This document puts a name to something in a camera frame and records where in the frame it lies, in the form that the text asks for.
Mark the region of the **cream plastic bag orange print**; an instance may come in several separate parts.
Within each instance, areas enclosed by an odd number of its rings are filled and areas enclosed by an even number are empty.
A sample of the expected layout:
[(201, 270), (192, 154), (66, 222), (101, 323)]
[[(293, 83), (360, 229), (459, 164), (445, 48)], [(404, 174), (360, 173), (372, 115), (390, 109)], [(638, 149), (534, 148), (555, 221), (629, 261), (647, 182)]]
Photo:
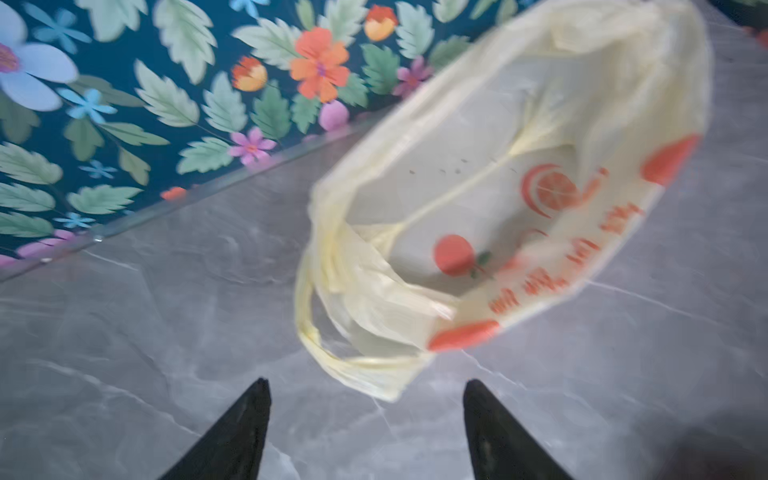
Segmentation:
[(392, 402), (577, 294), (696, 148), (712, 76), (690, 1), (543, 1), (488, 31), (314, 186), (308, 353)]

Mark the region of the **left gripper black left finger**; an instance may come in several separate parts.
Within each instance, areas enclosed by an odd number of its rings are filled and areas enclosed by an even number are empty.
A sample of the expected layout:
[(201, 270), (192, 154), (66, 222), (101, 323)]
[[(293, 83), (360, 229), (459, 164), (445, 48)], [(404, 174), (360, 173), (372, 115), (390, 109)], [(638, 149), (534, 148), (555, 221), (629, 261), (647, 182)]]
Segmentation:
[(260, 378), (161, 479), (256, 480), (271, 404), (269, 382)]

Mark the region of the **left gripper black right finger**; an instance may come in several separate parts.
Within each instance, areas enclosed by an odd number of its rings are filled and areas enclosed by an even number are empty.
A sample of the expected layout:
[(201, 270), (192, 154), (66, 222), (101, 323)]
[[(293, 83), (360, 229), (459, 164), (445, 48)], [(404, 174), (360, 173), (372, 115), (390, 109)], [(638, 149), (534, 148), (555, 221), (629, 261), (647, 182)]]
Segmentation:
[(480, 380), (467, 382), (463, 408), (475, 479), (572, 479)]

